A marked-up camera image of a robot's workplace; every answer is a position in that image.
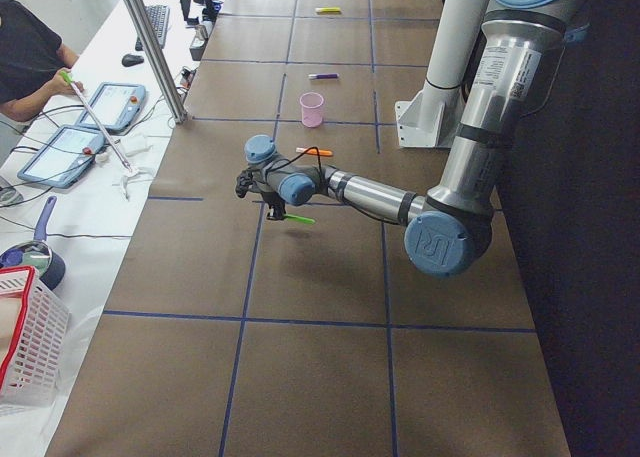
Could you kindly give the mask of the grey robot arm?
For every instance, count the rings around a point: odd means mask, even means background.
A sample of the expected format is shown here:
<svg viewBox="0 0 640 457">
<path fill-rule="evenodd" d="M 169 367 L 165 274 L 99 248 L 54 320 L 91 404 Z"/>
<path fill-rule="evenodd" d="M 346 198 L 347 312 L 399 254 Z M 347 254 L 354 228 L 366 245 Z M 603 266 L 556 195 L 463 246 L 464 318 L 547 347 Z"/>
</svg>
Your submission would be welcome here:
<svg viewBox="0 0 640 457">
<path fill-rule="evenodd" d="M 302 166 L 273 138 L 244 147 L 236 194 L 259 194 L 272 220 L 324 195 L 405 229 L 404 248 L 432 276 L 468 269 L 491 243 L 490 201 L 543 56 L 576 40 L 588 0 L 443 0 L 423 88 L 396 103 L 404 148 L 441 148 L 448 158 L 425 195 L 331 165 Z"/>
</svg>

